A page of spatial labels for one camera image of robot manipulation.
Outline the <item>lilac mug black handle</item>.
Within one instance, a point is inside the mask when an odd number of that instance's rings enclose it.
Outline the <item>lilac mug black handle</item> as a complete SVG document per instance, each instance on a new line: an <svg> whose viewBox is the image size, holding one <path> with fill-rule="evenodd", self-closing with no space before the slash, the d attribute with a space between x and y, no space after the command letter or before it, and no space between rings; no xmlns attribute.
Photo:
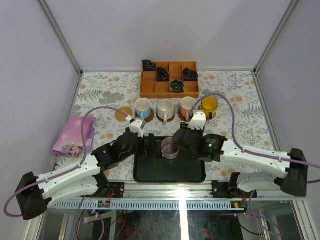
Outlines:
<svg viewBox="0 0 320 240"><path fill-rule="evenodd" d="M180 147L173 142L171 136L166 137L160 144L160 149L156 153L157 157L162 157L167 160L174 160L180 152Z"/></svg>

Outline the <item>brown wooden coaster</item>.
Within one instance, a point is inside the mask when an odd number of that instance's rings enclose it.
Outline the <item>brown wooden coaster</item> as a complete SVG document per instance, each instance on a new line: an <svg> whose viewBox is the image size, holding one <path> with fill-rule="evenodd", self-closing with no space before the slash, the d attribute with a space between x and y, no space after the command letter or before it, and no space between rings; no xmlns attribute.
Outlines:
<svg viewBox="0 0 320 240"><path fill-rule="evenodd" d="M181 121L183 121L183 122L190 122L191 120L192 120L192 118L191 117L189 117L188 119L186 119L183 115L182 115L182 113L181 113L181 110L179 109L178 110L178 117L179 117L179 119L181 120Z"/></svg>
<svg viewBox="0 0 320 240"><path fill-rule="evenodd" d="M154 116L155 116L154 110L151 109L151 113L150 113L149 117L145 119L145 122L150 123L154 119ZM135 117L136 118L140 117L137 112L135 112Z"/></svg>
<svg viewBox="0 0 320 240"><path fill-rule="evenodd" d="M159 117L159 115L158 115L157 112L156 112L156 117L157 117L157 119L158 119L160 122L164 123L164 120ZM175 117L176 117L176 113L173 115L173 117L171 117L171 118L169 118L169 119L167 120L167 123L172 122L172 121L175 119Z"/></svg>

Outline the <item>woven rattan coaster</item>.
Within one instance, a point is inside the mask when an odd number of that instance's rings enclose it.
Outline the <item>woven rattan coaster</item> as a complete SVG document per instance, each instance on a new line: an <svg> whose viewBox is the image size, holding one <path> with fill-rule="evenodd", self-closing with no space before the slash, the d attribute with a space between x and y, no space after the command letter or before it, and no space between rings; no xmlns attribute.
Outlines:
<svg viewBox="0 0 320 240"><path fill-rule="evenodd" d="M216 117L216 115L217 115L217 114L216 114L215 111L213 111L213 112L210 111L210 112L208 113L208 116L206 117L206 120L207 120L207 121L213 120L213 119Z"/></svg>
<svg viewBox="0 0 320 240"><path fill-rule="evenodd" d="M128 106L122 106L118 109L118 111L115 112L115 118L119 122L126 122L127 117L132 117L133 111L130 107Z"/></svg>

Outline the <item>pink mug white inside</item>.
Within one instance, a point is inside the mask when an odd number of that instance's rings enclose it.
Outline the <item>pink mug white inside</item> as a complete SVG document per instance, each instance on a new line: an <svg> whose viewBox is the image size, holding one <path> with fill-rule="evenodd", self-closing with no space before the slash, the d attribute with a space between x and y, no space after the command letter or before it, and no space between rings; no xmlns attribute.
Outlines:
<svg viewBox="0 0 320 240"><path fill-rule="evenodd" d="M186 96L180 101L180 113L188 121L190 119L189 113L192 110L196 100L193 97Z"/></svg>

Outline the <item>yellow mug black outside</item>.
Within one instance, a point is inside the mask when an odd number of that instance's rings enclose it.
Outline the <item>yellow mug black outside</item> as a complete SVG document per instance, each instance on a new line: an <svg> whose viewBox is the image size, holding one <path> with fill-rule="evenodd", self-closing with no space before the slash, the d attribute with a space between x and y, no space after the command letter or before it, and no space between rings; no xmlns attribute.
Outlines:
<svg viewBox="0 0 320 240"><path fill-rule="evenodd" d="M201 101L200 109L205 113L206 117L209 112L217 111L219 107L218 101L213 97L205 97Z"/></svg>

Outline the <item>white speckled mug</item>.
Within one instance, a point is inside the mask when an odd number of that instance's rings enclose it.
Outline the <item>white speckled mug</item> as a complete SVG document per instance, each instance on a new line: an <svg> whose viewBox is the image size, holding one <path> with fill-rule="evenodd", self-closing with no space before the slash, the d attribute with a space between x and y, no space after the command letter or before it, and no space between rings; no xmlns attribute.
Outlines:
<svg viewBox="0 0 320 240"><path fill-rule="evenodd" d="M175 107L170 100L162 100L158 103L157 116L166 124L171 118L175 116Z"/></svg>

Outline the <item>blue mug white inside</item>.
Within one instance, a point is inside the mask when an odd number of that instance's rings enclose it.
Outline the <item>blue mug white inside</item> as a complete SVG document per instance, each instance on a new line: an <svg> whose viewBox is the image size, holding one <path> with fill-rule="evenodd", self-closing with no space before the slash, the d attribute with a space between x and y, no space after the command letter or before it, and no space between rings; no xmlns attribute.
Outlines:
<svg viewBox="0 0 320 240"><path fill-rule="evenodd" d="M135 112L137 115L146 120L151 114L151 102L147 98L139 98L135 104Z"/></svg>

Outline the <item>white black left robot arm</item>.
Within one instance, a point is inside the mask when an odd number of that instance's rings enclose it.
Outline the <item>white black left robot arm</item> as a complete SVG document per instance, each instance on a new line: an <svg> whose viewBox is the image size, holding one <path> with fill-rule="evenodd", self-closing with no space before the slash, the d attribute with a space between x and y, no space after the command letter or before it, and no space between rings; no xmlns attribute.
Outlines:
<svg viewBox="0 0 320 240"><path fill-rule="evenodd" d="M32 220L54 204L72 198L105 197L110 190L105 171L116 168L133 155L154 157L159 147L152 133L138 137L126 131L113 142L94 150L84 161L38 176L26 173L15 190L22 218Z"/></svg>

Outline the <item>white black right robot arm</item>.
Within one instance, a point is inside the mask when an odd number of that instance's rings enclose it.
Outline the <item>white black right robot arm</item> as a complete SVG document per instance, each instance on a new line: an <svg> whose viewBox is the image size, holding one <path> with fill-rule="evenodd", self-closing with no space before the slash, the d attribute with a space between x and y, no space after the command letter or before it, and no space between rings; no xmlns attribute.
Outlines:
<svg viewBox="0 0 320 240"><path fill-rule="evenodd" d="M240 147L224 136L205 135L203 130L191 129L186 125L180 127L172 141L200 161L234 163L259 169L259 172L248 175L233 174L227 188L233 197L237 198L245 192L261 190L263 187L279 188L295 197L307 195L308 166L300 149L280 152Z"/></svg>

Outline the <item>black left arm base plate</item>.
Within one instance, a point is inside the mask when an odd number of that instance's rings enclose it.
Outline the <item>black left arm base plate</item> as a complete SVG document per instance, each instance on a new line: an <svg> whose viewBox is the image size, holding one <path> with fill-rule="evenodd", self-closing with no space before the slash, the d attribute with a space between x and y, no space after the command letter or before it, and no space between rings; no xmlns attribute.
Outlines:
<svg viewBox="0 0 320 240"><path fill-rule="evenodd" d="M106 191L103 191L99 197L108 199L121 199L124 197L125 183L124 182L111 182Z"/></svg>

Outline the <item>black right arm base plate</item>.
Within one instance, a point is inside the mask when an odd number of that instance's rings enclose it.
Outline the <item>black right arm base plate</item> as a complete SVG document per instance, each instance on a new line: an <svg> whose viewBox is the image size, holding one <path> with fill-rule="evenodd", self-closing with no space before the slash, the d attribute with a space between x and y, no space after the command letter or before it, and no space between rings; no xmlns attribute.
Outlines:
<svg viewBox="0 0 320 240"><path fill-rule="evenodd" d="M229 182L222 182L218 180L211 181L211 195L214 199L233 199L233 198L244 198L245 196L250 197L252 191L243 191L238 188L239 184L237 180L241 175L240 172L234 172L231 174Z"/></svg>

